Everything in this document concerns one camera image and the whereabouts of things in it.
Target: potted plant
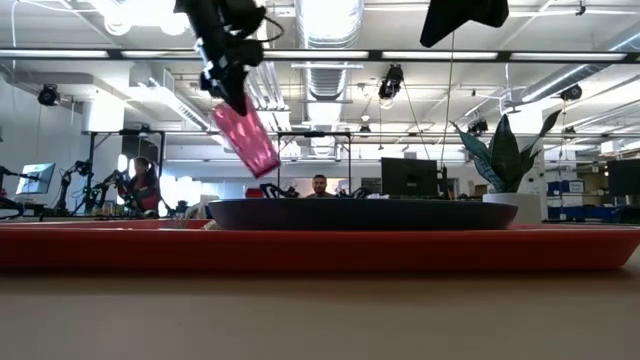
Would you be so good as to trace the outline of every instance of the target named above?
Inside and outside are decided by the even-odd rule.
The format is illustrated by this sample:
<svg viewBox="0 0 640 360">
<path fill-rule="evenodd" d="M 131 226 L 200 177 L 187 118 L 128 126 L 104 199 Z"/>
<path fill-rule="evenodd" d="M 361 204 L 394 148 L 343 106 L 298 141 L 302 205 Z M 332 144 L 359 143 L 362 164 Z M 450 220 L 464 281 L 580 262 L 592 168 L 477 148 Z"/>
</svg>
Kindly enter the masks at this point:
<svg viewBox="0 0 640 360">
<path fill-rule="evenodd" d="M 484 195 L 483 201 L 518 206 L 518 214 L 514 223 L 541 222 L 540 196 L 517 192 L 522 178 L 531 170 L 536 156 L 541 151 L 534 151 L 536 142 L 553 128 L 558 115 L 560 115 L 560 111 L 549 115 L 533 142 L 522 150 L 518 147 L 516 137 L 511 132 L 509 117 L 506 114 L 500 119 L 489 147 L 475 136 L 461 131 L 456 124 L 452 123 L 458 131 L 464 147 L 472 156 L 478 173 L 495 189 L 494 193 Z"/>
</svg>

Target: computer monitor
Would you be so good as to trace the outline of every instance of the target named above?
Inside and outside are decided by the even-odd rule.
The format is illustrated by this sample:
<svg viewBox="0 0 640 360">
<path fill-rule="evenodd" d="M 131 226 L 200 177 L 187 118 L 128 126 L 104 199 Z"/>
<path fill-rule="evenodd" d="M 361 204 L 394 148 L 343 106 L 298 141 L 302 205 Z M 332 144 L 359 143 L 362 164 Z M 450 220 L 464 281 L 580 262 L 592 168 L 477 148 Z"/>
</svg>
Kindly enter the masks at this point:
<svg viewBox="0 0 640 360">
<path fill-rule="evenodd" d="M 640 159 L 607 161 L 609 194 L 640 195 Z"/>
<path fill-rule="evenodd" d="M 20 178 L 16 194 L 46 194 L 49 192 L 49 185 L 51 185 L 55 167 L 56 164 L 25 165 L 22 173 L 36 176 L 38 180 Z"/>
<path fill-rule="evenodd" d="M 438 196 L 438 162 L 382 158 L 382 193 L 392 196 Z"/>
</svg>

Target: table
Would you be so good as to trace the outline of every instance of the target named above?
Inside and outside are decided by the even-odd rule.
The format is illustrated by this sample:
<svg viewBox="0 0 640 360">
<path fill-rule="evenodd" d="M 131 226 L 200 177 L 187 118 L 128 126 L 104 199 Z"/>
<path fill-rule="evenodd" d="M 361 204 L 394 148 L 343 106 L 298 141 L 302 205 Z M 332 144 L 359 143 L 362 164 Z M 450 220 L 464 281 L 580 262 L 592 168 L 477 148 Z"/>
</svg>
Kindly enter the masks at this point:
<svg viewBox="0 0 640 360">
<path fill-rule="evenodd" d="M 624 269 L 357 277 L 4 276 L 2 360 L 637 359 Z"/>
</svg>

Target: man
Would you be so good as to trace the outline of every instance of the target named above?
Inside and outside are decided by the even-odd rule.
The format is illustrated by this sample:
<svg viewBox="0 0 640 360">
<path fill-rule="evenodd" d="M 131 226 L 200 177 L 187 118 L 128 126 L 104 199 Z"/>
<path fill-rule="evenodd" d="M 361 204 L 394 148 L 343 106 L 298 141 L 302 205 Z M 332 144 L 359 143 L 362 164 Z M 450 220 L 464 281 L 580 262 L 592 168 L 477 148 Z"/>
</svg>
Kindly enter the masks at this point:
<svg viewBox="0 0 640 360">
<path fill-rule="evenodd" d="M 313 194 L 307 196 L 311 197 L 332 197 L 325 190 L 327 189 L 327 178 L 324 175 L 318 174 L 311 180 L 311 186 L 313 187 Z"/>
</svg>

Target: white pot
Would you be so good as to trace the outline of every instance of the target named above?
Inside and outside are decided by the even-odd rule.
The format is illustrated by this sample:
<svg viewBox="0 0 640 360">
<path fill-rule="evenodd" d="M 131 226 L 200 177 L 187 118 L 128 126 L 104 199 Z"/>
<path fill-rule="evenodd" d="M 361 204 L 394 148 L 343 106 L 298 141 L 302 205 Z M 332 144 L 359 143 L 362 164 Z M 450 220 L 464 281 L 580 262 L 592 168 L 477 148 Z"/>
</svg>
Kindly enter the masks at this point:
<svg viewBox="0 0 640 360">
<path fill-rule="evenodd" d="M 540 209 L 540 195 L 500 193 L 485 194 L 483 202 L 516 205 L 518 213 L 513 224 L 540 224 L 542 223 L 542 211 Z"/>
</svg>

